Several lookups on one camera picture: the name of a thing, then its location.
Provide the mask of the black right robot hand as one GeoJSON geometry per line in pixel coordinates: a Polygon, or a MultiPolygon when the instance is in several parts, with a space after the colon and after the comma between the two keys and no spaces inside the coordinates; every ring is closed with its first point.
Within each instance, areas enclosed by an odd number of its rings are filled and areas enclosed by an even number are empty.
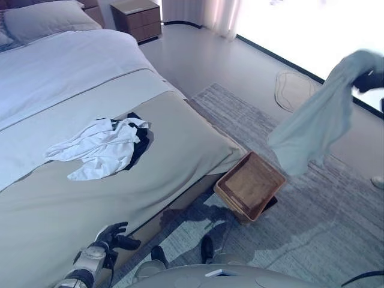
{"type": "Polygon", "coordinates": [[[360,75],[354,82],[353,86],[360,92],[366,93],[372,89],[383,88],[383,72],[371,71],[360,75]]]}

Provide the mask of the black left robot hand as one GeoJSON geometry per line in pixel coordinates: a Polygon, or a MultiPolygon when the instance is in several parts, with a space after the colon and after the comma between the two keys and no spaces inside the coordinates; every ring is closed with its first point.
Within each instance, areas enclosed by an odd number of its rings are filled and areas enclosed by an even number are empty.
{"type": "Polygon", "coordinates": [[[126,221],[109,225],[97,234],[95,243],[103,244],[108,250],[114,248],[129,251],[136,250],[140,247],[141,241],[124,235],[127,227],[128,223],[126,221]]]}

